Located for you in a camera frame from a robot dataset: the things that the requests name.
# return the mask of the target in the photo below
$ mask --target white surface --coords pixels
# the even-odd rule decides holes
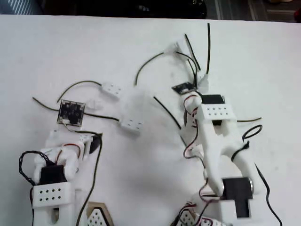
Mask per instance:
[[[124,89],[122,101],[106,100],[98,113],[119,117],[127,111],[135,73],[150,57],[187,33],[203,70],[207,56],[206,20],[123,19],[63,16],[0,16],[0,223],[30,225],[30,184],[18,173],[25,150],[43,147],[57,113],[50,106],[62,90],[80,80],[110,81]],[[211,91],[231,99],[239,119],[263,117],[262,132],[250,145],[271,187],[270,202],[290,225],[299,219],[300,24],[211,21]],[[171,87],[192,74],[176,57],[162,56],[146,66],[140,88],[155,93],[182,123],[179,97]],[[83,84],[65,99],[105,98]],[[106,203],[115,225],[169,225],[180,207],[203,184],[202,166],[182,157],[184,146],[172,119],[151,97],[138,138],[115,121],[84,117],[84,129],[104,132],[103,152],[91,200]],[[240,124],[241,133],[256,123]],[[33,156],[24,171],[33,172]],[[79,172],[90,186],[95,159]],[[223,170],[222,174],[237,172]]]

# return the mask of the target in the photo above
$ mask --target white connector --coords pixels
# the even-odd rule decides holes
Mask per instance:
[[[135,134],[140,134],[142,128],[143,128],[143,122],[142,120],[138,120],[135,117],[133,118],[124,118],[120,122],[120,126],[123,129],[126,129],[127,131]]]
[[[115,99],[121,98],[121,94],[122,94],[121,87],[115,86],[111,83],[104,83],[102,85],[102,91]]]
[[[86,102],[86,107],[91,110],[100,110],[103,107],[103,104],[100,100],[90,99]]]

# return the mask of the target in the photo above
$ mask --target red wire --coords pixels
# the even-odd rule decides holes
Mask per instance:
[[[77,156],[77,158],[79,158],[79,157],[80,157],[80,146],[77,145],[77,144],[65,144],[64,146],[69,146],[69,145],[73,145],[73,146],[76,146],[76,147],[79,148],[79,154],[78,154],[78,156]]]
[[[191,145],[193,145],[193,143],[197,140],[198,138],[198,122],[196,121],[196,128],[197,128],[197,133],[196,136],[194,137],[193,141],[185,148],[184,152],[183,152],[183,156],[185,159],[189,159],[190,157],[187,157],[185,155],[186,151],[190,148]]]
[[[186,97],[185,98],[185,100],[184,100],[184,102],[183,102],[183,105],[184,105],[184,109],[187,111],[187,109],[186,109],[186,107],[185,107],[185,102],[186,102],[186,100],[188,100],[190,97],[197,97],[197,95],[190,95],[190,96],[188,96],[188,97]]]

